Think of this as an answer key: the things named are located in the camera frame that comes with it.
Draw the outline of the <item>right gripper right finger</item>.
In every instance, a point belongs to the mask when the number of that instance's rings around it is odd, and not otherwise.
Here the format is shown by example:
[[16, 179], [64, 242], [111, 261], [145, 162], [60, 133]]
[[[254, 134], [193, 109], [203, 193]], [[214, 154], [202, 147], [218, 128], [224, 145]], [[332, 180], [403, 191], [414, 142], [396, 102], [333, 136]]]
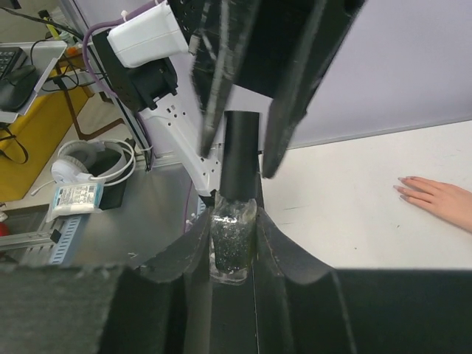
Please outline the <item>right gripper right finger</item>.
[[257, 213], [261, 353], [469, 353], [471, 272], [334, 268]]

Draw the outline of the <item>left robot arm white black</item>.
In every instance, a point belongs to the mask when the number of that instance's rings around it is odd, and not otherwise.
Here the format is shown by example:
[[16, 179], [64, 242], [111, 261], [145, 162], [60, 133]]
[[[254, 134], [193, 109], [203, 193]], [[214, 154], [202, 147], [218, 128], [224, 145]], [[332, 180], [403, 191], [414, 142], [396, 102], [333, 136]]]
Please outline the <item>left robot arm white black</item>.
[[277, 173], [362, 1], [152, 1], [88, 31], [117, 98], [160, 122], [207, 205]]

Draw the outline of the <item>black nail polish cap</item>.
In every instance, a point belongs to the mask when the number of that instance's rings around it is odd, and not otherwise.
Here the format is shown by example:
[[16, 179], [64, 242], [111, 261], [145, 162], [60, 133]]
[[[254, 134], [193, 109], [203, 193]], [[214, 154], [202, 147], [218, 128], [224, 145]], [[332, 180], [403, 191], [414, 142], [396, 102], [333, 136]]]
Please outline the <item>black nail polish cap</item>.
[[260, 114], [225, 111], [225, 140], [221, 168], [221, 195], [247, 202], [256, 196]]

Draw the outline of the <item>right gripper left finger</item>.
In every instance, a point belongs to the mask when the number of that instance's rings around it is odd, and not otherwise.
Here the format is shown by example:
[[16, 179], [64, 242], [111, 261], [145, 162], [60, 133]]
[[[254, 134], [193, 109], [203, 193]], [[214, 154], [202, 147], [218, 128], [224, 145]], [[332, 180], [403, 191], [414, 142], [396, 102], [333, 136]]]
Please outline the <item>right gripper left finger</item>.
[[182, 353], [208, 281], [211, 212], [138, 268], [1, 267], [3, 353]]

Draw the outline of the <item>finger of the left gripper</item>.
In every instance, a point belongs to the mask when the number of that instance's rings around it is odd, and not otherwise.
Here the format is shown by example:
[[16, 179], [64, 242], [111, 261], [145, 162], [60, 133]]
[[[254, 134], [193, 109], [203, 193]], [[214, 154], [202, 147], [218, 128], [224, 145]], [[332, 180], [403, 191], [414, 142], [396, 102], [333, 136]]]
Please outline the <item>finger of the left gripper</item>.
[[257, 1], [205, 1], [196, 30], [192, 85], [202, 116], [199, 153], [209, 154], [246, 56]]
[[363, 1], [262, 1], [236, 84], [272, 99], [262, 173], [279, 169]]

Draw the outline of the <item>glitter nail polish bottle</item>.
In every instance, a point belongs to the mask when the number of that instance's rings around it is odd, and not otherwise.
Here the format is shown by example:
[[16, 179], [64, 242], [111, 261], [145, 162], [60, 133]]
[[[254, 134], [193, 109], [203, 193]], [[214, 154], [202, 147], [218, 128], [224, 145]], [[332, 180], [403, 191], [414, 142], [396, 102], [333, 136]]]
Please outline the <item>glitter nail polish bottle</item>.
[[216, 198], [209, 231], [209, 274], [214, 281], [242, 285], [248, 278], [254, 258], [256, 217], [253, 198]]

